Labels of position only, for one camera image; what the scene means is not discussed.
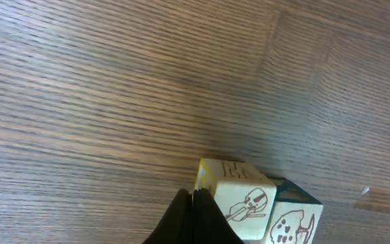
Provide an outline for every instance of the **wooden block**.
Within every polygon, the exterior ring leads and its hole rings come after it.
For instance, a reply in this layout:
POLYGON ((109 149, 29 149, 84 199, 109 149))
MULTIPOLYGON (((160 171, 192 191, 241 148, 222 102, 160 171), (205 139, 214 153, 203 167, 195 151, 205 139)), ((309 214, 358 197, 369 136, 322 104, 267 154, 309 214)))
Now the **wooden block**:
POLYGON ((195 189, 201 188, 210 191, 242 240, 263 238, 276 186, 257 168, 249 163, 201 159, 195 189))
POLYGON ((274 209, 265 235, 250 244, 310 244, 323 205, 285 178, 270 178, 277 186, 274 209))

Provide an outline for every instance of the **wood grain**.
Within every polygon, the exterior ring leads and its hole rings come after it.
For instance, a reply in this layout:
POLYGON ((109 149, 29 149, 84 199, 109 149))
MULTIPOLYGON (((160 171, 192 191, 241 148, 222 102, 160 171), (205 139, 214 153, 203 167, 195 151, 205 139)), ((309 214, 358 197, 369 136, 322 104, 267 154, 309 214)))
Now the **wood grain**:
POLYGON ((0 0, 0 243, 141 243, 203 155, 390 243, 390 1, 0 0))

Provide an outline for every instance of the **black object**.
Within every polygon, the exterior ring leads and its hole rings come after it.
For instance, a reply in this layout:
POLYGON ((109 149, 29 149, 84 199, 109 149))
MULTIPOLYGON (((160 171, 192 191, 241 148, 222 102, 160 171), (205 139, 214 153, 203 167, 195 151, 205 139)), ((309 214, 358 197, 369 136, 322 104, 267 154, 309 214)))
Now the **black object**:
POLYGON ((175 195, 144 244, 243 244, 207 189, 185 189, 175 195))

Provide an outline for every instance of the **dotted drawing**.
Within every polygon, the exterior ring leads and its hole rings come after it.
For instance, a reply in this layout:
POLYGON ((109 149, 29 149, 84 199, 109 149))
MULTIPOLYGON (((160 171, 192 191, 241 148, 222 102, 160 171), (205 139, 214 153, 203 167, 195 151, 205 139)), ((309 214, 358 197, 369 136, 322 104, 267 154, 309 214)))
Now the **dotted drawing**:
POLYGON ((282 215, 270 230, 270 239, 274 244, 308 244, 314 228, 315 216, 312 215, 308 227, 302 226, 305 217, 303 210, 294 210, 282 215))
POLYGON ((267 195, 260 188, 250 191, 243 202, 239 202, 230 207, 227 221, 240 222, 247 218, 262 218, 266 215, 261 213, 267 206, 267 195))

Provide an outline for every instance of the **cube face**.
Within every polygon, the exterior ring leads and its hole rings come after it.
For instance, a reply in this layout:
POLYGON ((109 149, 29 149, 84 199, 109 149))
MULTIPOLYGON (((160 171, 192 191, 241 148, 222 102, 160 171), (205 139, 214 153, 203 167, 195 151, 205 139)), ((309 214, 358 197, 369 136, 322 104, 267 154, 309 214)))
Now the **cube face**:
POLYGON ((323 205, 285 178, 274 178, 278 187, 269 226, 260 241, 250 244, 312 243, 323 205))
POLYGON ((259 240, 265 234, 275 193, 270 185, 219 182, 213 198, 242 240, 259 240))
POLYGON ((323 205, 276 202, 263 240, 250 243, 310 244, 322 211, 323 205))
POLYGON ((257 168, 249 163, 202 159, 195 188, 210 188, 228 224, 241 239, 263 238, 276 186, 257 168))

